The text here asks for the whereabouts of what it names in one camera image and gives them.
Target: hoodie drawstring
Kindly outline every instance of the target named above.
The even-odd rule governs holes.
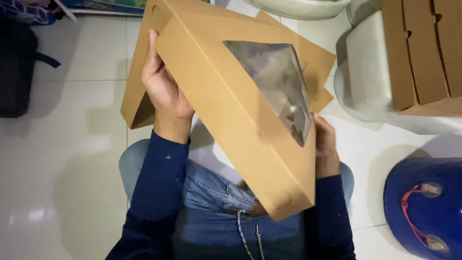
[[[249,251],[249,248],[247,247],[247,243],[245,242],[244,234],[242,234],[242,229],[241,229],[241,213],[245,213],[245,210],[239,210],[237,212],[237,229],[239,230],[239,234],[241,235],[242,238],[242,243],[244,244],[245,251],[247,251],[247,254],[249,255],[250,259],[255,260],[252,256],[252,254]],[[261,235],[258,233],[258,225],[256,226],[256,236],[258,239],[258,247],[260,248],[260,255],[261,255],[261,260],[265,260],[265,256],[263,255],[263,248],[261,247]]]

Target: black bag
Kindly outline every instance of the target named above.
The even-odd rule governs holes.
[[[37,52],[38,40],[27,25],[0,17],[0,117],[18,118],[29,104],[35,60],[61,63]]]

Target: red strap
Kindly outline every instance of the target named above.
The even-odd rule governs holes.
[[[430,248],[426,242],[422,240],[422,237],[426,239],[426,241],[432,241],[430,237],[425,234],[424,232],[420,231],[418,228],[416,228],[412,223],[411,220],[409,219],[409,216],[407,215],[407,199],[412,193],[418,193],[418,192],[427,192],[427,190],[421,190],[422,185],[416,185],[412,190],[408,191],[406,194],[404,194],[403,199],[401,200],[401,208],[403,210],[404,216],[407,219],[407,222],[409,223],[409,226],[411,227],[412,231],[414,232],[415,236],[417,239],[427,248]]]

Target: person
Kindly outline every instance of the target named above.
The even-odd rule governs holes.
[[[194,110],[157,54],[157,37],[149,30],[141,75],[154,129],[121,156],[131,206],[106,259],[355,259],[347,213],[354,180],[339,161],[334,128],[312,115],[316,206],[274,222],[251,191],[188,159]]]

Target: strap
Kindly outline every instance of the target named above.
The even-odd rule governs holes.
[[[54,68],[57,68],[57,67],[59,67],[59,66],[61,65],[61,63],[60,63],[59,61],[53,59],[53,58],[50,57],[50,56],[47,56],[47,55],[45,55],[45,54],[42,54],[42,53],[40,53],[40,52],[37,52],[37,53],[35,54],[35,59],[36,59],[37,61],[44,62],[44,63],[46,63],[46,64],[48,64],[48,65],[50,65],[50,66],[52,66],[52,67],[54,67]]]

